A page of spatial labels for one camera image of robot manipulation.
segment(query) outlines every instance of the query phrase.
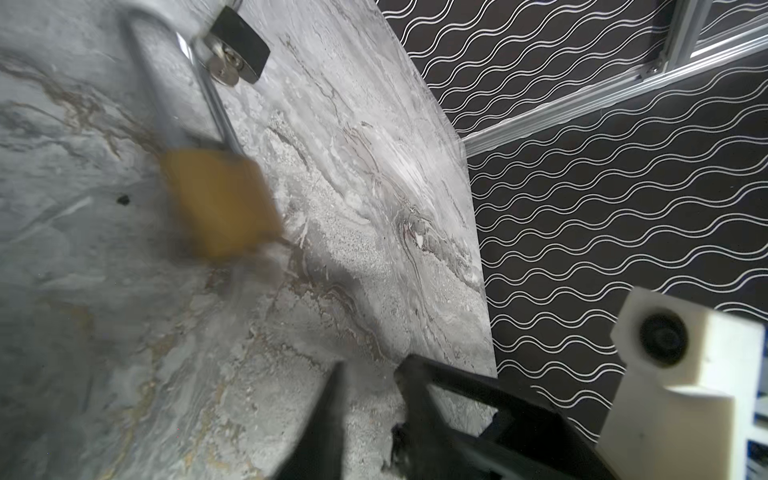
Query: blurry yellow padlock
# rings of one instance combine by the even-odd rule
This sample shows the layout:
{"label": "blurry yellow padlock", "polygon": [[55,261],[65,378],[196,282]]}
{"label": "blurry yellow padlock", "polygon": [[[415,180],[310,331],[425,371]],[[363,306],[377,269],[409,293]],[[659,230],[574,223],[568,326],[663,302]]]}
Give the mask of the blurry yellow padlock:
{"label": "blurry yellow padlock", "polygon": [[[155,109],[157,130],[165,143],[161,166],[197,251],[210,259],[236,256],[282,234],[280,218],[259,165],[247,158],[208,72],[190,44],[165,20],[138,7],[121,13],[121,30]],[[175,35],[190,60],[214,123],[229,151],[193,148],[170,114],[167,97],[144,57],[133,22],[154,23]]]}

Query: silver metal beam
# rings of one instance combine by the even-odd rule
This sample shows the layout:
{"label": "silver metal beam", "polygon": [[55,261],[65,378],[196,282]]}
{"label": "silver metal beam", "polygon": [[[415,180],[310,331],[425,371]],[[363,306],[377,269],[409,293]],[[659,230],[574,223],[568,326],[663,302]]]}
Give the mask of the silver metal beam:
{"label": "silver metal beam", "polygon": [[690,60],[696,42],[710,13],[713,0],[677,0],[664,50],[661,52],[663,71],[680,68]]}
{"label": "silver metal beam", "polygon": [[739,41],[724,38],[720,43],[707,40],[700,44],[692,62],[683,67],[643,79],[641,72],[648,68],[645,65],[470,134],[464,137],[467,157],[762,51],[768,48],[768,24],[753,24],[740,31]]}

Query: gray marble tabletop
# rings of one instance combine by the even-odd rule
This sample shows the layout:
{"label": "gray marble tabletop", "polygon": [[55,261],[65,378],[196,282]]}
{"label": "gray marble tabletop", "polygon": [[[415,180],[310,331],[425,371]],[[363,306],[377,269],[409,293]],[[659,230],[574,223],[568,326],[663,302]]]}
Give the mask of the gray marble tabletop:
{"label": "gray marble tabletop", "polygon": [[[222,5],[151,3],[185,35]],[[245,0],[272,55],[220,92],[285,241],[201,263],[117,9],[2,8],[0,472],[263,478],[345,359],[347,478],[384,475],[404,355],[495,371],[461,142],[372,1]],[[141,31],[180,122],[211,135],[189,66]],[[442,406],[470,431],[488,421]]]}

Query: wavy patterned panel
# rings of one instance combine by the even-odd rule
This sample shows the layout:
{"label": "wavy patterned panel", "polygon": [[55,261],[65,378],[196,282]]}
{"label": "wavy patterned panel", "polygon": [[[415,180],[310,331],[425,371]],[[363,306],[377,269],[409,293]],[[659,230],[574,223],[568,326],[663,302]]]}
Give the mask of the wavy patterned panel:
{"label": "wavy patterned panel", "polygon": [[674,0],[379,0],[465,136],[656,58]]}
{"label": "wavy patterned panel", "polygon": [[596,441],[633,285],[768,321],[768,54],[469,159],[498,373]]}
{"label": "wavy patterned panel", "polygon": [[768,16],[766,0],[714,0],[700,38],[717,35],[761,16]]}

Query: padlock shackle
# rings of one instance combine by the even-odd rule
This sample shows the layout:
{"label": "padlock shackle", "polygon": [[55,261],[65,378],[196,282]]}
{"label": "padlock shackle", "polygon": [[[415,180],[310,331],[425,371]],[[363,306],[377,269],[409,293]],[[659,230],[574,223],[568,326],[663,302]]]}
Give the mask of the padlock shackle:
{"label": "padlock shackle", "polygon": [[124,7],[119,15],[121,34],[128,49],[128,53],[136,64],[141,82],[144,85],[144,90],[147,92],[149,100],[154,107],[155,124],[157,125],[157,131],[160,133],[160,136],[165,143],[166,150],[189,148],[193,147],[193,145],[179,124],[174,120],[174,116],[171,114],[172,108],[168,101],[168,97],[161,95],[163,87],[153,72],[147,58],[144,56],[144,50],[141,48],[141,44],[136,36],[136,31],[134,30],[134,22],[137,20],[144,20],[154,25],[158,25],[172,35],[175,35],[179,49],[184,56],[190,60],[194,76],[197,79],[197,83],[200,85],[203,97],[208,105],[208,110],[214,118],[214,123],[219,131],[219,135],[221,135],[222,141],[232,152],[244,155],[240,142],[237,141],[237,135],[232,128],[232,123],[227,116],[227,111],[224,109],[224,105],[221,103],[221,98],[216,91],[216,86],[211,81],[203,64],[197,59],[190,42],[188,42],[177,30],[172,28],[164,19],[158,17],[154,13],[133,5]]}

